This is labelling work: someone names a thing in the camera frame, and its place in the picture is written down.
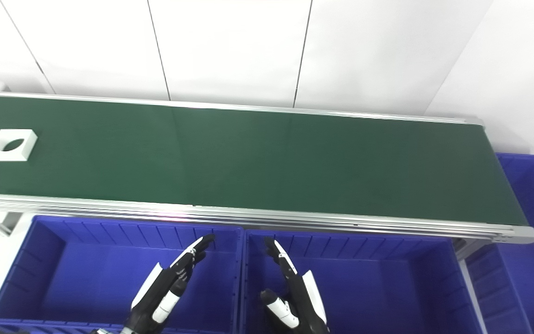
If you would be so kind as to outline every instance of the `white block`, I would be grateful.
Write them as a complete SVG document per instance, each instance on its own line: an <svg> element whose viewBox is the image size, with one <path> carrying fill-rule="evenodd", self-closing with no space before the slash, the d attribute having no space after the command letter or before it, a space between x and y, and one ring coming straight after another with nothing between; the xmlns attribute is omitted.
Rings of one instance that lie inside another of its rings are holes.
<svg viewBox="0 0 534 334"><path fill-rule="evenodd" d="M31 129L0 129L0 161L27 161L36 138ZM21 145L13 150L4 151L7 144L18 139L23 139Z"/></svg>

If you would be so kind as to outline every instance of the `black and white robotic hand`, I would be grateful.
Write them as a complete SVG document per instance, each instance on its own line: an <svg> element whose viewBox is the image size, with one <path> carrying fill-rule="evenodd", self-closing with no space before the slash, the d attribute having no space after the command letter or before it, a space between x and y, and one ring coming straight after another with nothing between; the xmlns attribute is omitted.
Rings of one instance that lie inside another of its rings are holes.
<svg viewBox="0 0 534 334"><path fill-rule="evenodd" d="M159 263L156 264L133 299L131 313L121 334L162 332L172 308L187 287L193 268L205 258L205 250L215 238L214 234L208 234L197 239L166 269L162 269ZM91 334L108 334L108 332L98 329Z"/></svg>
<svg viewBox="0 0 534 334"><path fill-rule="evenodd" d="M288 283L288 294L284 298L269 289L261 292L261 300L267 308L273 328L278 333L328 334L323 302L312 271L298 275L288 253L275 239L265 237L265 245L267 255L280 266Z"/></svg>

